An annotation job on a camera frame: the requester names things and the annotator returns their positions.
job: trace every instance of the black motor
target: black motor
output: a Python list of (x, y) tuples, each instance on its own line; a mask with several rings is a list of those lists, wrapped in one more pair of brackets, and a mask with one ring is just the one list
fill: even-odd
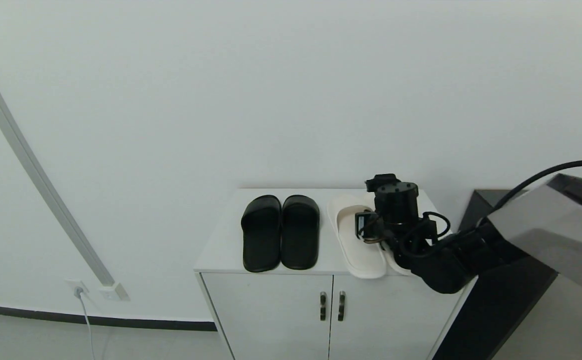
[(418, 187), (413, 182), (400, 181), (393, 173), (375, 175), (366, 180), (366, 191), (375, 193), (375, 212), (358, 212), (355, 215), (357, 237), (367, 244), (388, 246), (400, 267), (411, 269), (412, 258), (404, 256), (400, 242), (405, 242), (411, 253), (424, 253), (438, 237), (435, 221), (428, 215), (419, 217), (417, 209)]

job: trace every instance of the cabinet handle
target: cabinet handle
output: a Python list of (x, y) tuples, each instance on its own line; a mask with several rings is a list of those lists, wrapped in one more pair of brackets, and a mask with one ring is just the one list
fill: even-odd
[(327, 294), (320, 292), (320, 321), (327, 319)]
[(339, 292), (339, 308), (337, 309), (337, 321), (344, 321), (344, 307), (346, 305), (346, 292)]

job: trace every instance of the cabinet top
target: cabinet top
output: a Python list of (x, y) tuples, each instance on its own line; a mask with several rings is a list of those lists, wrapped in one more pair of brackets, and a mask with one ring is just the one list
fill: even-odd
[[(277, 268), (260, 274), (294, 274), (294, 275), (348, 275), (339, 240), (333, 230), (327, 215), (327, 203), (340, 194), (351, 194), (359, 198), (366, 191), (363, 189), (238, 189), (227, 201), (224, 210), (218, 217), (215, 230), (211, 233), (204, 250), (197, 259), (193, 270), (195, 272), (224, 272), (251, 274), (242, 264), (242, 229), (241, 217), (247, 205), (258, 196), (271, 194), (277, 196), (281, 203), (294, 194), (302, 194), (312, 198), (320, 207), (320, 250), (318, 262), (313, 268), (306, 270), (288, 269), (283, 264)], [(426, 193), (419, 189), (417, 205), (420, 216), (422, 212), (436, 212), (433, 203)], [(388, 275), (400, 275), (389, 269)]]

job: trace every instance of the floor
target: floor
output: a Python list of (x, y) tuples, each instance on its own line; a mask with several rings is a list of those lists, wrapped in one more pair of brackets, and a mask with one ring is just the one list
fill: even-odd
[[(217, 332), (92, 326), (97, 360), (230, 360)], [(0, 315), (0, 360), (89, 360), (86, 325)]]

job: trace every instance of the white power cord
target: white power cord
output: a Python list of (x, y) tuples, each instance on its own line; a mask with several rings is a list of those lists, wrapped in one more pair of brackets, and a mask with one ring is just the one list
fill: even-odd
[(78, 298), (78, 300), (80, 301), (80, 304), (82, 305), (82, 310), (84, 310), (84, 318), (87, 321), (87, 328), (89, 328), (89, 342), (91, 345), (91, 357), (93, 358), (93, 360), (95, 360), (95, 351), (93, 351), (93, 335), (91, 335), (91, 332), (90, 332), (90, 323), (89, 323), (89, 317), (87, 316), (87, 308), (84, 307), (84, 301), (82, 301), (82, 293), (83, 292), (84, 292), (84, 289), (82, 289), (81, 287), (78, 286), (75, 288), (75, 292), (73, 294), (76, 298)]

